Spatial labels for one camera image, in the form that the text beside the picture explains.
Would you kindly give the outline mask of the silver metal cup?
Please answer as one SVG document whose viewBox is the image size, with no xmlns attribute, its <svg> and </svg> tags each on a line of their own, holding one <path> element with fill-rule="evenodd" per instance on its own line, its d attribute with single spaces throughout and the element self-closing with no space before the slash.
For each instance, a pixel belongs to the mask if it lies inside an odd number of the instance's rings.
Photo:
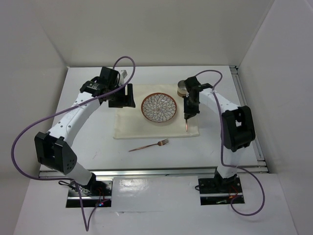
<svg viewBox="0 0 313 235">
<path fill-rule="evenodd" d="M 177 84 L 177 94 L 180 97 L 183 97 L 183 96 L 185 96 L 187 94 L 187 89 L 186 89 L 184 80 L 181 80 L 181 81 L 178 82 L 178 84 Z"/>
</svg>

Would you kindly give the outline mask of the floral patterned ceramic plate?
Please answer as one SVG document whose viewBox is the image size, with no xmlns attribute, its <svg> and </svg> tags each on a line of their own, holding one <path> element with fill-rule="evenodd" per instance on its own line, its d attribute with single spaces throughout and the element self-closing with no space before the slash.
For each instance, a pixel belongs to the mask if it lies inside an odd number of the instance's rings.
<svg viewBox="0 0 313 235">
<path fill-rule="evenodd" d="M 143 116 L 154 123 L 168 122 L 174 118 L 178 110 L 176 101 L 165 93 L 152 93 L 141 103 Z"/>
</svg>

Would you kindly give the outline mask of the cream cloth placemat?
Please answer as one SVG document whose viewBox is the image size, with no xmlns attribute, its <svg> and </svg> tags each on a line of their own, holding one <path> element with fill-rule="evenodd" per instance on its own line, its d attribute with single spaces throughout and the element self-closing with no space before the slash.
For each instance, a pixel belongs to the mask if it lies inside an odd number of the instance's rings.
<svg viewBox="0 0 313 235">
<path fill-rule="evenodd" d="M 175 84 L 133 85 L 133 91 L 136 107 L 121 108 L 115 112 L 114 139 L 185 138 L 200 135 L 195 117 L 188 120 L 188 129 L 185 129 L 183 98 L 178 96 Z M 169 121 L 152 122 L 142 114 L 143 100 L 154 93 L 167 94 L 176 102 L 177 112 Z"/>
</svg>

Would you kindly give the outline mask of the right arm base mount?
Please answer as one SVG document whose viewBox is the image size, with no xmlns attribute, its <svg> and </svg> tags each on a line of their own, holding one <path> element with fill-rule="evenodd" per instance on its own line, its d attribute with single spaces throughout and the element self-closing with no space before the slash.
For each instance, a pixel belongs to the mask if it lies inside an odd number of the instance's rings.
<svg viewBox="0 0 313 235">
<path fill-rule="evenodd" d="M 195 190 L 200 194 L 202 206 L 227 205 L 231 200 L 234 200 L 233 204 L 245 203 L 239 177 L 233 183 L 224 186 L 216 186 L 213 178 L 199 178 Z"/>
</svg>

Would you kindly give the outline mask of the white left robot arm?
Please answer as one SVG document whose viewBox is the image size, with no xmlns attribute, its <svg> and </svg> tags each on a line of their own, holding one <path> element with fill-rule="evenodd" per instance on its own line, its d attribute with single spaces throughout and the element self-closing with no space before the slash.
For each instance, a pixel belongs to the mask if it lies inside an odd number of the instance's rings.
<svg viewBox="0 0 313 235">
<path fill-rule="evenodd" d="M 125 70 L 103 67 L 99 76 L 82 85 L 72 109 L 46 133 L 39 132 L 34 138 L 38 162 L 74 180 L 85 195 L 106 194 L 108 188 L 78 163 L 71 146 L 85 122 L 103 102 L 110 108 L 135 107 L 133 86 L 124 84 L 126 77 Z"/>
</svg>

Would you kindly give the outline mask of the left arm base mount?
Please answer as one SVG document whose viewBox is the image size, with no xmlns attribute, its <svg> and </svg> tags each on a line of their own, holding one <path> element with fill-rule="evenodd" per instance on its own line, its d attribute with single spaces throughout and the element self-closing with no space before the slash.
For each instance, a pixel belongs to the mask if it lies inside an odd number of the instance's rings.
<svg viewBox="0 0 313 235">
<path fill-rule="evenodd" d="M 86 188 L 78 185 L 84 208 L 93 208 L 98 204 L 100 208 L 108 208 L 112 205 L 112 187 L 113 180 L 108 179 L 102 181 L 106 188 L 98 188 L 95 192 L 91 192 Z M 58 181 L 58 184 L 68 188 L 66 208 L 79 208 L 80 199 L 79 192 L 73 181 Z"/>
</svg>

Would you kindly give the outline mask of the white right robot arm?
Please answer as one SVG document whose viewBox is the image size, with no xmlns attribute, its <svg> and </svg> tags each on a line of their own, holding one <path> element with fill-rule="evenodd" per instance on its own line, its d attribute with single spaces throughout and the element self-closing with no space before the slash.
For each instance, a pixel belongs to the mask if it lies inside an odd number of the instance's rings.
<svg viewBox="0 0 313 235">
<path fill-rule="evenodd" d="M 244 149 L 255 140 L 255 129 L 251 109 L 239 106 L 224 98 L 213 86 L 201 84 L 195 76 L 184 80 L 186 95 L 184 119 L 188 120 L 200 113 L 203 104 L 218 114 L 221 124 L 221 163 L 215 170 L 213 186 L 224 192 L 237 177 L 237 166 Z"/>
</svg>

